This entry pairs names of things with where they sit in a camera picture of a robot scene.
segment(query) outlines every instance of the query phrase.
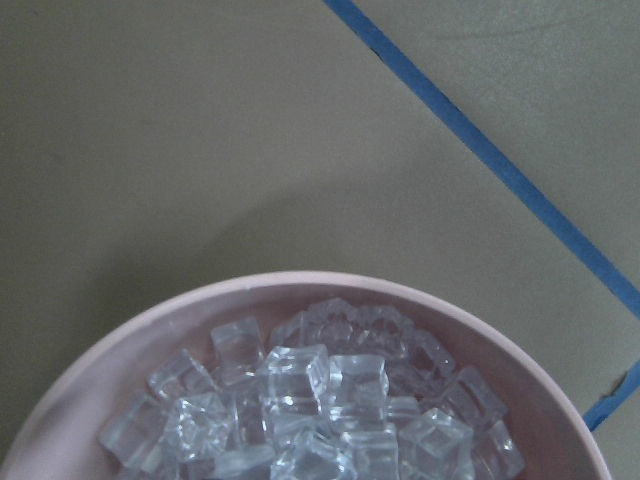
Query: gray table surface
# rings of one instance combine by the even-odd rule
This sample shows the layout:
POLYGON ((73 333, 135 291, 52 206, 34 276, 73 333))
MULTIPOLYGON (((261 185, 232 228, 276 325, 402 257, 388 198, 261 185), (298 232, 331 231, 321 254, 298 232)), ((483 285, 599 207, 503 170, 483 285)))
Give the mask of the gray table surface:
MULTIPOLYGON (((358 5, 640 284, 640 7, 358 5)), ((440 296, 581 412, 640 358, 638 319, 321 2, 0 11, 0 454, 107 332, 249 273, 440 296)), ((638 407, 596 432, 619 479, 638 407)))

